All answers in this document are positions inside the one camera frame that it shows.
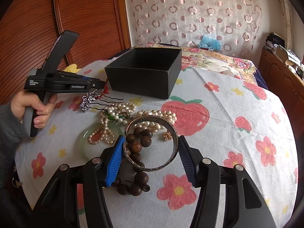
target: silver screw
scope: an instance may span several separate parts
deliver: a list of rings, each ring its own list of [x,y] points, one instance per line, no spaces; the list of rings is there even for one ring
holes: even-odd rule
[[[59,167],[60,170],[64,171],[67,169],[67,165],[66,164],[62,164],[60,167]]]
[[[100,161],[101,161],[101,159],[100,159],[100,158],[97,158],[97,157],[94,158],[94,159],[92,159],[93,164],[99,164]]]
[[[203,163],[204,163],[204,164],[211,164],[211,160],[208,159],[208,158],[204,158],[204,159],[203,159]]]
[[[237,165],[235,166],[235,168],[236,168],[237,170],[239,170],[239,171],[244,170],[244,167],[241,166],[240,164],[237,164]]]

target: metal bangle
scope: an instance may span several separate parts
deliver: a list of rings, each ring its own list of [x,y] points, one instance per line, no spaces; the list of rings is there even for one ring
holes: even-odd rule
[[[172,135],[172,139],[173,139],[173,152],[172,152],[172,155],[170,156],[169,160],[164,163],[163,165],[159,166],[159,167],[156,167],[156,168],[145,168],[145,167],[141,167],[139,166],[138,164],[136,164],[127,154],[127,150],[126,150],[126,144],[124,143],[123,144],[123,152],[126,156],[126,158],[128,159],[128,161],[130,161],[130,163],[132,165],[134,165],[136,168],[139,168],[141,169],[142,171],[148,171],[148,172],[151,172],[151,171],[157,171],[157,170],[160,170],[162,168],[164,168],[165,166],[167,166],[168,164],[170,164],[174,158],[176,157],[177,155],[177,152],[178,152],[178,135],[177,135],[177,132],[175,130],[175,128],[173,127],[173,125],[171,123],[169,123],[167,120],[159,117],[159,116],[152,116],[152,115],[145,115],[145,116],[139,116],[137,118],[135,118],[133,121],[131,121],[127,126],[126,126],[126,129],[125,129],[125,135],[128,134],[129,130],[137,123],[139,122],[156,122],[160,125],[163,125]]]

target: hand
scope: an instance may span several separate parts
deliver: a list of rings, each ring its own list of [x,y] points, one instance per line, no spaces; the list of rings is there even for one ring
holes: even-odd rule
[[[27,106],[33,107],[37,110],[37,115],[39,115],[34,119],[35,128],[44,128],[55,107],[56,100],[57,94],[53,94],[49,98],[49,102],[44,105],[36,94],[22,90],[13,97],[11,110],[14,116],[21,121],[25,113],[25,108]]]

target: white tablecloth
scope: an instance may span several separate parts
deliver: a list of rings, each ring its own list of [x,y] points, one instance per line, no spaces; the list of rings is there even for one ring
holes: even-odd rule
[[[108,63],[93,62],[79,74],[106,80]],[[138,78],[139,85],[157,81],[122,76],[122,84],[128,78]],[[190,68],[180,72],[170,100],[119,93],[110,86],[109,95],[135,103],[136,111],[162,107],[175,112],[177,132],[186,136],[191,147],[218,165],[242,164],[265,198],[277,227],[288,221],[297,191],[297,153],[288,116],[273,93],[226,75]],[[59,165],[83,165],[89,157],[100,155],[103,143],[97,151],[87,148],[87,157],[79,149],[80,133],[99,118],[95,110],[84,113],[78,109],[80,103],[81,94],[58,95],[47,126],[16,152],[19,178],[32,207]],[[155,139],[161,141],[161,133]],[[159,147],[149,148],[142,154],[144,163],[165,160],[166,153],[159,153]],[[104,189],[114,227],[189,227],[200,189],[187,182],[179,155],[164,169],[149,173],[149,178],[151,191],[138,197],[121,196],[113,187]],[[224,217],[224,187],[221,190],[217,227]],[[86,227],[85,215],[80,220]]]

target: open black box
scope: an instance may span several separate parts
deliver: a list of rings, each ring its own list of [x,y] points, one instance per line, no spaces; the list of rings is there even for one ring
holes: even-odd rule
[[[168,99],[181,69],[181,49],[134,48],[105,67],[113,90]]]

